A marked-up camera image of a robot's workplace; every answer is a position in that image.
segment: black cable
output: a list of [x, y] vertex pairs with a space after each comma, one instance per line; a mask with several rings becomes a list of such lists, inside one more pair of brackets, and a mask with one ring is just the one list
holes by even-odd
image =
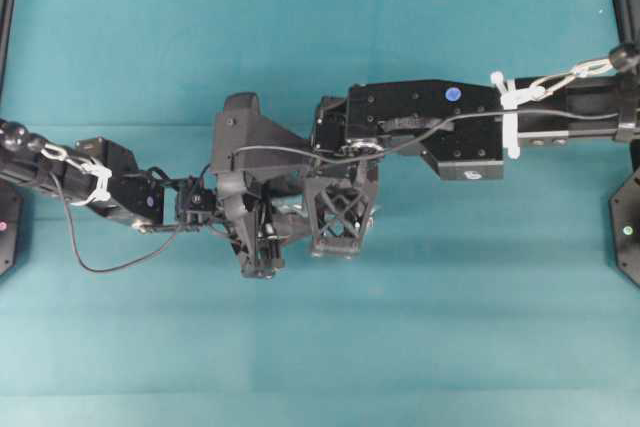
[[507, 115], [507, 114], [551, 115], [553, 117], [565, 117], [565, 118], [568, 118], [568, 119], [575, 119], [575, 120], [607, 120], [607, 119], [613, 119], [615, 117], [618, 117], [617, 113], [602, 114], [602, 115], [581, 115], [581, 114], [574, 114], [574, 113], [571, 113], [571, 112], [565, 112], [564, 110], [539, 109], [539, 108], [500, 110], [500, 111], [495, 111], [495, 112], [491, 112], [491, 111], [489, 111], [489, 112], [472, 112], [472, 113], [468, 113], [468, 114], [458, 114], [458, 115], [452, 115], [451, 117], [447, 117], [446, 119], [438, 122], [436, 125], [431, 127], [425, 133], [420, 134], [420, 135], [418, 135], [417, 137], [414, 137], [411, 140], [408, 140], [406, 142], [398, 144], [395, 147], [390, 147], [390, 148], [382, 150], [380, 152], [376, 152], [375, 154], [359, 155], [359, 156], [355, 156], [355, 157], [349, 157], [349, 158], [346, 158], [346, 159], [332, 159], [332, 158], [329, 158], [329, 157], [325, 157], [323, 155], [315, 154], [313, 152], [308, 152], [308, 151], [302, 150], [302, 149], [296, 149], [296, 148], [293, 148], [293, 147], [284, 147], [284, 146], [279, 146], [279, 145], [247, 145], [245, 147], [240, 147], [240, 148], [236, 149], [235, 151], [233, 151], [233, 153], [231, 155], [235, 156], [235, 155], [237, 155], [237, 154], [239, 154], [241, 152], [247, 152], [247, 151], [250, 151], [250, 150], [277, 150], [277, 151], [282, 151], [282, 152], [289, 152], [289, 153], [292, 153], [292, 154], [298, 154], [298, 155], [302, 155], [302, 156], [305, 156], [305, 157], [310, 157], [312, 159], [316, 159], [316, 160], [319, 160], [321, 162], [324, 162], [324, 163], [327, 163], [327, 164], [331, 164], [331, 165], [351, 164], [353, 162], [360, 162], [360, 161], [363, 161], [363, 160], [379, 159], [379, 158], [382, 158], [382, 157], [384, 157], [386, 155], [392, 154], [394, 152], [398, 152], [400, 150], [406, 149], [407, 147], [409, 147], [411, 145], [417, 144], [419, 142], [422, 142], [423, 140], [428, 139], [429, 137], [434, 135], [438, 130], [440, 130], [446, 124], [448, 124], [450, 122], [455, 122], [455, 121], [458, 121], [458, 120], [465, 120], [465, 119], [477, 119], [477, 118], [481, 118], [481, 117], [500, 117], [500, 116], [504, 116], [504, 115]]
[[54, 173], [50, 173], [49, 175], [51, 176], [53, 183], [56, 185], [58, 196], [60, 197], [60, 200], [62, 201], [62, 205], [64, 207], [64, 215], [67, 218], [67, 226], [69, 228], [69, 236], [71, 237], [71, 249], [73, 250], [73, 254], [76, 257], [78, 264], [80, 264], [80, 266], [83, 269], [89, 272], [92, 272], [94, 274], [106, 274], [109, 272], [115, 272], [117, 270], [126, 269], [127, 267], [131, 267], [133, 265], [141, 264], [142, 262], [145, 262], [147, 260], [151, 260], [154, 257], [160, 255], [162, 252], [164, 252], [167, 249], [167, 247], [169, 247], [169, 245], [171, 245], [171, 243], [176, 239], [178, 234], [181, 232], [181, 227], [178, 226], [178, 228], [173, 232], [173, 234], [171, 234], [171, 236], [167, 240], [165, 240], [160, 247], [158, 247], [156, 250], [152, 252], [149, 252], [146, 255], [143, 255], [142, 257], [138, 257], [137, 259], [133, 259], [124, 264], [116, 265], [115, 267], [110, 267], [107, 269], [91, 268], [84, 262], [84, 260], [82, 260], [82, 257], [80, 256], [80, 252], [78, 251], [75, 225], [73, 222], [73, 217], [71, 216], [71, 209], [69, 208], [69, 203], [67, 202], [67, 199], [64, 196], [64, 191], [62, 190], [62, 185], [60, 184], [60, 179], [58, 179], [58, 177]]

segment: black bracket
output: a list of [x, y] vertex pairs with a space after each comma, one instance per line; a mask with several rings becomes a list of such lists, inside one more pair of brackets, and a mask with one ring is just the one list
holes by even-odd
[[22, 197], [5, 181], [0, 181], [0, 275], [15, 264], [16, 243]]

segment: teal surface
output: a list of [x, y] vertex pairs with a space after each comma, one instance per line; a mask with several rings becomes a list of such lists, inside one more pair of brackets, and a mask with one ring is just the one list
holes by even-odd
[[[207, 162], [234, 91], [306, 132], [354, 82], [487, 83], [616, 41], [610, 0], [16, 0], [0, 113], [178, 176]], [[271, 282], [206, 234], [87, 275], [61, 206], [30, 197], [0, 279], [0, 425], [638, 425], [640, 290], [606, 206], [628, 164], [575, 143], [470, 184], [390, 158], [362, 255], [297, 244]], [[76, 215], [96, 266], [161, 241]]]

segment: white zip tie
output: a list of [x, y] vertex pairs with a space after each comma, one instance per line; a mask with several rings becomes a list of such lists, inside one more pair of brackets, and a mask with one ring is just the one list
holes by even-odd
[[[537, 96], [544, 94], [544, 87], [534, 86], [524, 89], [516, 89], [516, 82], [509, 79], [505, 85], [502, 72], [491, 74], [491, 83], [500, 92], [500, 104], [504, 110], [516, 110], [519, 105], [532, 102]], [[502, 116], [502, 147], [507, 149], [507, 154], [512, 159], [520, 157], [520, 144], [518, 143], [518, 114], [506, 114]]]
[[85, 200], [72, 202], [71, 205], [89, 205], [92, 202], [106, 202], [111, 198], [108, 187], [112, 172], [111, 169], [102, 165], [98, 159], [90, 157], [89, 160], [83, 159], [82, 163], [76, 162], [71, 156], [69, 156], [67, 149], [51, 143], [46, 143], [40, 153], [47, 159], [66, 162], [84, 175], [93, 175], [94, 177], [97, 177], [98, 180], [96, 181], [96, 188], [89, 194], [89, 197]]

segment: blue sticker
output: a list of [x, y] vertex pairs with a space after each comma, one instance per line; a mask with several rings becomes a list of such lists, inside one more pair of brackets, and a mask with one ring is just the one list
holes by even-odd
[[457, 87], [449, 87], [444, 96], [449, 102], [457, 102], [462, 97], [462, 91]]

